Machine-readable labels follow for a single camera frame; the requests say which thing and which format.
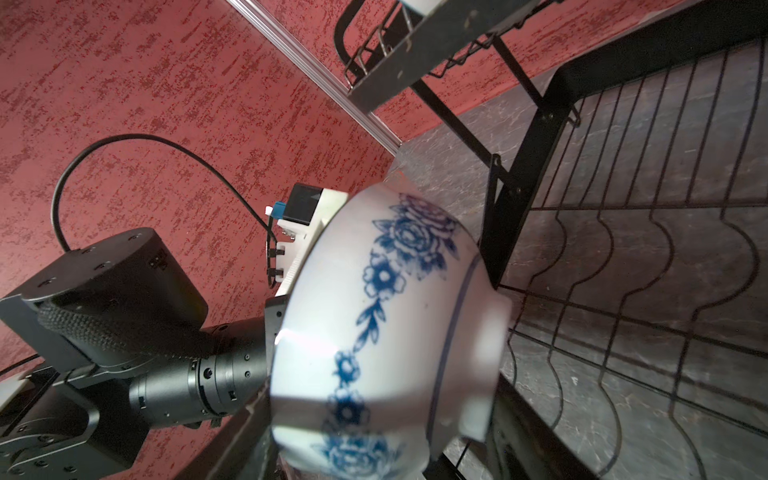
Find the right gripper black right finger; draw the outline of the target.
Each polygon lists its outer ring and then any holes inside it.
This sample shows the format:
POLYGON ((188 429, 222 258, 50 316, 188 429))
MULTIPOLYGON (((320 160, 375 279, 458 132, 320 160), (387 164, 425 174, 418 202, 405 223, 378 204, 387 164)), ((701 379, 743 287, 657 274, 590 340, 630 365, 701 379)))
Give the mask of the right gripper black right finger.
POLYGON ((485 445, 487 467, 495 479, 596 477, 504 375, 498 377, 485 445))

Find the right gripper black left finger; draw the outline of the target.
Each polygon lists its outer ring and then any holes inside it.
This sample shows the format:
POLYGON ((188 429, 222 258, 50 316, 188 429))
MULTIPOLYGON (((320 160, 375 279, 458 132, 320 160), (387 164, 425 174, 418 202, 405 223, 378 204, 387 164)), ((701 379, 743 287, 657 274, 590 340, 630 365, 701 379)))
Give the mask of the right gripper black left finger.
POLYGON ((264 383, 175 479, 277 479, 277 456, 264 383))

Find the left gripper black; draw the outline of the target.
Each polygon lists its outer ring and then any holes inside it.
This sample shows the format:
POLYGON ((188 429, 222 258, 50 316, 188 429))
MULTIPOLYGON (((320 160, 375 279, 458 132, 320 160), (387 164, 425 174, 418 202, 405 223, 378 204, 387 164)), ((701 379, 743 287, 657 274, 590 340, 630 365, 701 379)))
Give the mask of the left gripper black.
POLYGON ((129 401, 151 429, 188 427, 236 413, 267 377, 262 318, 206 328, 214 354, 175 359, 133 379, 129 401))

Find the blue floral white bowl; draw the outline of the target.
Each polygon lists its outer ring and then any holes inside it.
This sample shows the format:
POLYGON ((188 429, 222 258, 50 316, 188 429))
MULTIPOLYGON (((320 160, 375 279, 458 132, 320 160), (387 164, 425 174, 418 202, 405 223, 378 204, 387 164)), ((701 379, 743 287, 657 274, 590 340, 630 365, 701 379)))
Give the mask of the blue floral white bowl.
POLYGON ((448 212, 385 184, 358 193, 313 245, 276 337, 283 458, 337 479, 413 479, 454 439, 483 439, 512 312, 448 212))

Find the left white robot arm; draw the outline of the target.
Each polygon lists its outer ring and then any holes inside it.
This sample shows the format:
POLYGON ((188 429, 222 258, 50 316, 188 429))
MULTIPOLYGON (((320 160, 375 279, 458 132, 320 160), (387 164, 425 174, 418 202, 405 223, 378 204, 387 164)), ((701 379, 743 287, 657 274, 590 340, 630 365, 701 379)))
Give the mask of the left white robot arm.
POLYGON ((42 362, 2 383, 2 477, 102 479, 130 469, 152 431, 209 423, 221 435, 188 474, 263 478, 264 322, 209 327, 207 313, 150 228, 66 252, 4 297, 3 323, 42 362))

